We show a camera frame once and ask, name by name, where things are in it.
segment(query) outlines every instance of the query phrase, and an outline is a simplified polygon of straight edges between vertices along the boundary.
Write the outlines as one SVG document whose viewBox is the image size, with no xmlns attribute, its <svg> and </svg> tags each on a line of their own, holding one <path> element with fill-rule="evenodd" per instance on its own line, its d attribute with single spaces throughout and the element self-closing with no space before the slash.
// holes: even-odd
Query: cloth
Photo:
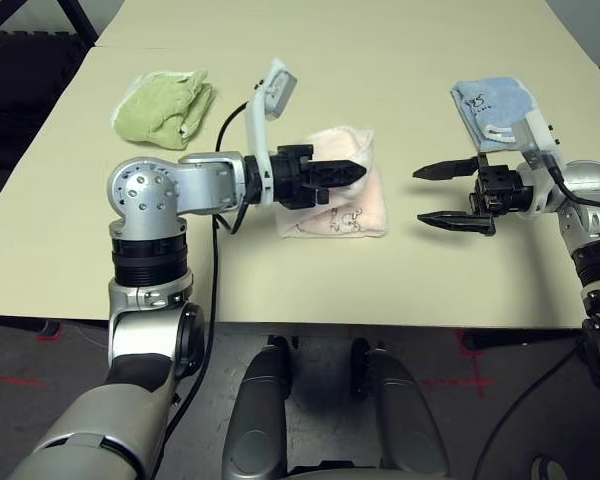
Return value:
<svg viewBox="0 0 600 480">
<path fill-rule="evenodd" d="M 113 129 L 125 140 L 183 150 L 213 99 L 206 76 L 203 71 L 141 75 L 113 112 Z"/>
<path fill-rule="evenodd" d="M 512 77 L 458 82 L 451 95 L 479 152 L 517 150 L 511 126 L 537 108 L 531 93 Z"/>
<path fill-rule="evenodd" d="M 313 161 L 351 160 L 367 169 L 358 181 L 332 188 L 327 205 L 287 210 L 276 205 L 282 237 L 380 237 L 387 232 L 387 215 L 380 176 L 373 165 L 373 131 L 337 127 L 310 136 Z"/>
</svg>

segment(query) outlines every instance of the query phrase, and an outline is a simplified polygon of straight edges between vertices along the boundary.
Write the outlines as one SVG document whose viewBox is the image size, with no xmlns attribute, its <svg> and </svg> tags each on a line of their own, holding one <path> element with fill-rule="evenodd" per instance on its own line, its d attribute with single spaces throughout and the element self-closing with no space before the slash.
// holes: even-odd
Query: table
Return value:
<svg viewBox="0 0 600 480">
<path fill-rule="evenodd" d="M 449 2 L 445 10 L 432 2 L 387 2 L 395 9 L 389 13 L 403 13 L 382 17 L 387 25 L 372 18 L 370 4 L 344 3 L 351 6 L 348 25 L 366 25 L 355 47 L 344 27 L 334 27 L 344 36 L 324 43 L 326 30 L 319 26 L 336 19 L 330 3 L 317 11 L 324 15 L 316 18 L 325 19 L 319 26 L 290 15 L 287 34 L 267 44 L 258 42 L 265 39 L 265 25 L 274 33 L 281 28 L 271 22 L 278 10 L 248 32 L 249 22 L 236 13 L 222 23 L 226 36 L 175 46 L 169 42 L 177 35 L 169 32 L 179 30 L 179 17 L 187 13 L 174 15 L 168 8 L 173 1 L 163 13 L 156 7 L 152 20 L 165 27 L 150 35 L 145 30 L 147 38 L 141 38 L 134 32 L 142 30 L 142 21 L 136 28 L 129 15 L 149 2 L 125 3 L 0 195 L 0 315 L 107 317 L 113 272 L 107 226 L 115 218 L 106 197 L 108 175 L 129 157 L 176 160 L 183 154 L 126 143 L 110 129 L 111 112 L 135 76 L 207 68 L 218 96 L 188 151 L 210 151 L 224 118 L 250 96 L 254 80 L 277 54 L 299 83 L 282 118 L 269 124 L 270 146 L 335 125 L 373 128 L 390 233 L 380 239 L 282 240 L 272 211 L 253 209 L 238 235 L 220 235 L 220 321 L 577 327 L 584 315 L 580 285 L 557 218 L 527 222 L 510 215 L 498 220 L 494 238 L 436 230 L 415 215 L 467 209 L 472 181 L 430 183 L 411 173 L 473 154 L 448 90 L 456 80 L 494 75 L 525 82 L 555 126 L 565 158 L 600 160 L 600 72 L 540 2 L 520 2 L 506 22 L 511 7 L 505 4 L 478 1 L 474 9 L 460 10 Z M 264 5 L 273 8 L 250 2 L 256 11 Z M 219 11 L 226 7 L 198 6 L 197 18 L 208 19 L 198 35 L 209 38 L 210 25 L 220 25 Z M 124 35 L 120 25 L 126 25 Z M 427 30 L 430 37 L 423 37 Z M 301 39 L 291 35 L 296 31 Z M 152 42 L 159 48 L 149 48 Z M 242 118 L 224 145 L 245 151 Z M 511 166 L 521 161 L 514 152 L 490 159 Z M 208 310 L 210 219 L 188 221 L 192 299 Z"/>
</svg>

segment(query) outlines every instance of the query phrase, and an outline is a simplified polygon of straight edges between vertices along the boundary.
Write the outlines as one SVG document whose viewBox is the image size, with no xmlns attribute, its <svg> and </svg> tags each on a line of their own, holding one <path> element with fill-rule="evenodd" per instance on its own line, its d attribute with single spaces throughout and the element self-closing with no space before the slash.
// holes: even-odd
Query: blue towel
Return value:
<svg viewBox="0 0 600 480">
<path fill-rule="evenodd" d="M 517 150 L 511 126 L 537 108 L 522 82 L 512 77 L 458 82 L 451 95 L 479 152 Z"/>
</svg>

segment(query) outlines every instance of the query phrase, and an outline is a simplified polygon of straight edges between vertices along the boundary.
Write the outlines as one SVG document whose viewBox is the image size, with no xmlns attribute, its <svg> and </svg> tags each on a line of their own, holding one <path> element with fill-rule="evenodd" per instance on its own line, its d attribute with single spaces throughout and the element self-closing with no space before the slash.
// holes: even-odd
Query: wall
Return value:
<svg viewBox="0 0 600 480">
<path fill-rule="evenodd" d="M 109 24 L 122 2 L 123 0 L 80 0 L 98 34 Z M 2 24 L 0 30 L 75 31 L 56 0 L 29 0 Z"/>
<path fill-rule="evenodd" d="M 600 65 L 600 0 L 546 0 L 589 57 Z"/>
<path fill-rule="evenodd" d="M 600 65 L 600 0 L 546 1 L 583 50 Z M 98 33 L 111 21 L 122 2 L 123 0 L 80 0 Z M 29 0 L 2 25 L 1 30 L 73 32 L 56 0 Z M 520 26 L 520 34 L 524 35 L 524 26 Z"/>
</svg>

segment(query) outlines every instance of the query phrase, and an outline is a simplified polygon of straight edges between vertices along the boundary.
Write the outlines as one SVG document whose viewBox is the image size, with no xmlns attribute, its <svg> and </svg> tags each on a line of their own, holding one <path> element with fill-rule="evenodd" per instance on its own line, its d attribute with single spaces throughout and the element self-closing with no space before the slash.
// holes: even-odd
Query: pink towel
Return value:
<svg viewBox="0 0 600 480">
<path fill-rule="evenodd" d="M 367 169 L 357 182 L 329 192 L 327 205 L 287 210 L 277 205 L 276 224 L 282 237 L 380 237 L 387 215 L 380 176 L 373 165 L 373 131 L 336 127 L 311 135 L 313 161 L 351 160 Z"/>
</svg>

